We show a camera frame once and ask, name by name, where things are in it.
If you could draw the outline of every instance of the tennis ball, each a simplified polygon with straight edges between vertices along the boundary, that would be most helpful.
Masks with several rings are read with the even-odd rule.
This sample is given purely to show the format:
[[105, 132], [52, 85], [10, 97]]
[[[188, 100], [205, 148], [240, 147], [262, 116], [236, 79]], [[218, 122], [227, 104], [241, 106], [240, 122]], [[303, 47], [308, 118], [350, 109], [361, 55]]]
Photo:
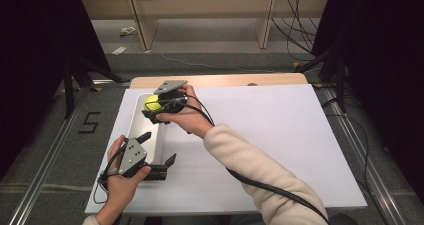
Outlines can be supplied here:
[[159, 96], [156, 94], [153, 94], [149, 96], [146, 99], [146, 102], [144, 102], [144, 108], [146, 108], [149, 111], [155, 111], [160, 109], [162, 106], [158, 103]]

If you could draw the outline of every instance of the floor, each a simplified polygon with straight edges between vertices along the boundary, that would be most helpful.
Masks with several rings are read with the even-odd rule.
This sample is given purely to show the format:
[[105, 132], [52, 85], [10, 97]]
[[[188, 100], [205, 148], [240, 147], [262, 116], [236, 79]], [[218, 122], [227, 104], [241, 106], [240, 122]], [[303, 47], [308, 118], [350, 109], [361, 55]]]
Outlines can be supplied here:
[[[279, 27], [305, 48], [311, 46], [309, 40], [300, 33], [290, 30], [281, 19], [275, 21]], [[319, 19], [302, 19], [302, 25], [309, 33], [316, 31]], [[137, 76], [134, 70], [144, 69], [154, 75], [154, 66], [129, 67], [134, 59], [144, 59], [152, 63], [177, 63], [183, 66], [201, 65], [203, 73], [222, 73], [223, 69], [214, 67], [219, 61], [228, 67], [249, 68], [249, 72], [276, 70], [289, 72], [297, 63], [304, 64], [311, 59], [304, 49], [299, 48], [280, 33], [272, 24], [268, 46], [259, 49], [256, 33], [251, 19], [198, 19], [163, 20], [157, 28], [154, 43], [149, 51], [144, 51], [137, 36], [120, 37], [122, 28], [133, 27], [132, 21], [93, 21], [97, 35], [110, 61], [112, 71], [128, 76]], [[126, 50], [120, 55], [112, 52], [119, 47]], [[272, 66], [259, 66], [258, 63], [279, 63]], [[233, 69], [231, 72], [243, 73]], [[310, 83], [318, 81], [319, 67], [305, 73]], [[93, 77], [102, 79], [96, 74]], [[347, 114], [341, 116], [336, 103], [327, 103], [335, 96], [333, 84], [315, 87], [318, 99], [333, 128], [352, 173], [362, 184], [364, 197], [369, 206], [365, 209], [342, 211], [351, 216], [358, 224], [422, 224], [424, 221], [423, 204], [402, 176], [390, 153], [384, 149], [383, 142], [355, 97], [354, 91], [345, 89]], [[119, 109], [119, 99], [125, 91], [125, 84], [100, 86], [102, 92], [83, 91], [76, 88], [75, 96], [81, 104], [74, 121], [66, 123], [65, 97], [58, 88], [56, 102], [48, 108], [48, 113], [34, 134], [33, 143], [25, 147], [5, 178], [0, 183], [0, 224], [8, 224], [16, 215], [25, 199], [29, 201], [22, 218], [27, 224], [78, 224], [85, 217], [84, 208], [89, 198], [98, 164], [104, 154], [104, 145], [114, 124]], [[86, 114], [99, 112], [94, 116], [102, 124], [95, 134], [79, 133], [87, 129]], [[26, 198], [28, 189], [34, 189], [34, 199]], [[330, 215], [340, 211], [331, 211]], [[124, 217], [121, 224], [142, 224], [144, 218]]]

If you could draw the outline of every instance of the table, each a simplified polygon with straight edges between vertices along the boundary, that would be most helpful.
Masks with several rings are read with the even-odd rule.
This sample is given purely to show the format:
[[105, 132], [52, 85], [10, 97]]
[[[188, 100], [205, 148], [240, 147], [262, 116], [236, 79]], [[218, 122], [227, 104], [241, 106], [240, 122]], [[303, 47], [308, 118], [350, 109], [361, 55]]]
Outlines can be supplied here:
[[[301, 74], [135, 78], [123, 97], [108, 146], [118, 134], [128, 131], [135, 99], [140, 94], [152, 93], [170, 79], [193, 84], [215, 123], [229, 124], [283, 163], [317, 191], [326, 208], [366, 206], [315, 93]], [[259, 86], [246, 86], [249, 83]], [[264, 106], [266, 109], [252, 112], [258, 110], [257, 101], [262, 100], [269, 103]], [[187, 135], [175, 124], [166, 126], [162, 160], [177, 153], [176, 162], [169, 168], [166, 181], [141, 183], [124, 213], [166, 216], [257, 212], [240, 183], [207, 153], [199, 138]], [[105, 165], [106, 156], [99, 170]], [[88, 214], [96, 213], [102, 206], [93, 202], [93, 194], [94, 188], [85, 211]], [[106, 197], [98, 192], [96, 198]]]

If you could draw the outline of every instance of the sleeve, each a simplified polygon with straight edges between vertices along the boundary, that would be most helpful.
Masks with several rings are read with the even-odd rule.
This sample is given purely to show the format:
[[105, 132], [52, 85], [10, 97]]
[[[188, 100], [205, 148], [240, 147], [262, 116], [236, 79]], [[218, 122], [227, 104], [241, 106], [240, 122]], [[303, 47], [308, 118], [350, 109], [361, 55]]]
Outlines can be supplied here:
[[[324, 205], [315, 191], [284, 166], [225, 124], [209, 130], [204, 137], [208, 152], [221, 164], [240, 175], [289, 191], [318, 208]], [[281, 195], [242, 183], [266, 224], [327, 224], [316, 212]]]
[[88, 216], [82, 225], [100, 225], [94, 215]]

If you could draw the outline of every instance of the person's right hand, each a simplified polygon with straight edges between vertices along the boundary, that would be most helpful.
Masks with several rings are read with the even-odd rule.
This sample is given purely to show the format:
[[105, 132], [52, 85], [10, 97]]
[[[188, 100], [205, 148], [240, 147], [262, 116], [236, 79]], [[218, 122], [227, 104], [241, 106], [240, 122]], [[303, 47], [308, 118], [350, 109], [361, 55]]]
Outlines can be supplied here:
[[[185, 84], [178, 90], [181, 93], [187, 95], [187, 104], [202, 110], [199, 102], [193, 98], [197, 98], [197, 96], [191, 85]], [[200, 138], [203, 138], [205, 134], [213, 127], [212, 124], [210, 124], [202, 114], [188, 107], [185, 107], [179, 113], [158, 114], [156, 115], [156, 119], [162, 122], [174, 122], [185, 131], [193, 133]]]

